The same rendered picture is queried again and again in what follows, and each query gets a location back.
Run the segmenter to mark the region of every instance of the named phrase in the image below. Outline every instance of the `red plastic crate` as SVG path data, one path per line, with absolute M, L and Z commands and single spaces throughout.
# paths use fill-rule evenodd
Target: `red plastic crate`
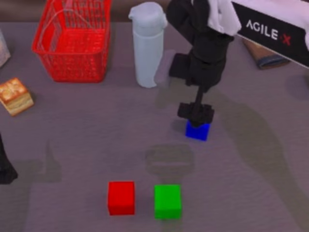
M 97 83 L 106 72 L 111 0 L 48 0 L 32 51 L 56 82 Z
M 107 205 L 111 216 L 135 214 L 134 182 L 109 182 Z

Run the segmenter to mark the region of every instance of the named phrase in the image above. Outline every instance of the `green cube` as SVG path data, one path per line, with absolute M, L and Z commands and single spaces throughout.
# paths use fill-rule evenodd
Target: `green cube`
M 156 219 L 179 219 L 182 216 L 180 185 L 154 186 L 154 217 Z

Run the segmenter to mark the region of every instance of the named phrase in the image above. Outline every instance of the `gray background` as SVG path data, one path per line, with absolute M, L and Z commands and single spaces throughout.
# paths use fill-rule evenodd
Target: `gray background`
M 2 23 L 12 51 L 0 69 L 31 90 L 17 117 L 0 107 L 6 151 L 20 178 L 0 186 L 3 232 L 307 232 L 309 90 L 304 68 L 257 70 L 237 38 L 222 82 L 205 96 L 216 113 L 209 140 L 184 137 L 179 102 L 196 88 L 136 83 L 131 24 L 113 24 L 100 84 L 54 83 L 30 45 L 36 24 Z M 188 52 L 172 28 L 165 48 Z M 136 182 L 137 214 L 109 217 L 107 182 Z M 153 186 L 181 183 L 183 218 L 157 221 Z

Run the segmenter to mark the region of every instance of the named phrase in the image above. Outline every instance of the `red basket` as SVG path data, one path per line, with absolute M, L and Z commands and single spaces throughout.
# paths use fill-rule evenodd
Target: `red basket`
M 106 72 L 111 0 L 48 0 L 32 51 L 56 82 L 97 83 Z

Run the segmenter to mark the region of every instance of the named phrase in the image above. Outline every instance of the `red cube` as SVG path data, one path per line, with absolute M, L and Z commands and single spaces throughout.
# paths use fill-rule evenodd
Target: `red cube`
M 135 186 L 133 181 L 108 183 L 108 211 L 111 216 L 135 214 Z

